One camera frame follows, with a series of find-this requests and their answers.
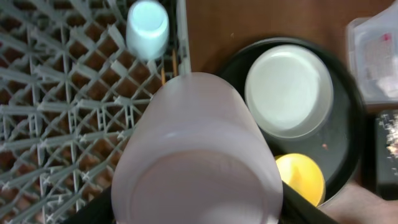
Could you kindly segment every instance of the pink object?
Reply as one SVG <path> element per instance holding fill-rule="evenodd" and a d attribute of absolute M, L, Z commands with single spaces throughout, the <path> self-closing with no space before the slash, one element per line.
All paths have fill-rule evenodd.
<path fill-rule="evenodd" d="M 207 73 L 153 97 L 112 183 L 118 223 L 277 223 L 282 181 L 239 93 Z"/>

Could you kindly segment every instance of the round white container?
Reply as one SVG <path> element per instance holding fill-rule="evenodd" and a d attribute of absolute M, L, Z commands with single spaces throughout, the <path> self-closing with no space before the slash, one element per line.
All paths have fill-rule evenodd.
<path fill-rule="evenodd" d="M 161 57 L 169 41 L 169 17 L 158 1 L 136 1 L 129 10 L 126 44 L 129 51 L 143 60 Z"/>
<path fill-rule="evenodd" d="M 153 97 L 115 170 L 118 223 L 277 223 L 282 181 L 239 93 L 206 73 Z"/>
<path fill-rule="evenodd" d="M 315 132 L 326 120 L 333 103 L 333 85 L 328 69 L 313 52 L 281 45 L 253 63 L 245 98 L 265 132 L 299 138 Z"/>

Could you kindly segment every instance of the yellow cap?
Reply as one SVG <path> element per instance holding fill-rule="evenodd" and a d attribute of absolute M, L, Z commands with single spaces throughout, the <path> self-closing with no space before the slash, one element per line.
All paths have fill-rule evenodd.
<path fill-rule="evenodd" d="M 308 156 L 286 154 L 276 159 L 282 180 L 308 200 L 318 206 L 325 199 L 325 180 L 318 165 Z"/>

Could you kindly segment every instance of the lattice grid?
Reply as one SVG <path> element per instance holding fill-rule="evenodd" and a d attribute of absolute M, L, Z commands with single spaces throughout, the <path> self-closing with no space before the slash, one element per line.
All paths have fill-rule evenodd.
<path fill-rule="evenodd" d="M 136 60 L 124 34 L 129 1 L 0 3 L 0 221 L 59 223 L 111 183 L 153 94 L 172 76 L 167 53 Z"/>

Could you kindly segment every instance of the black round plate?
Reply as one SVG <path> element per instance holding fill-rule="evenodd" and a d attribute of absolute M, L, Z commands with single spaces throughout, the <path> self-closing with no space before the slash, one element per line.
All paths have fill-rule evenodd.
<path fill-rule="evenodd" d="M 275 37 L 240 50 L 216 75 L 234 86 L 244 98 L 244 84 L 251 65 L 266 50 L 283 44 L 305 47 L 327 66 L 333 82 L 333 107 L 323 127 L 305 139 L 287 141 L 272 137 L 264 131 L 262 134 L 275 156 L 296 152 L 311 157 L 323 172 L 326 181 L 325 200 L 328 200 L 353 175 L 364 141 L 364 106 L 355 82 L 343 64 L 334 55 L 311 42 Z"/>

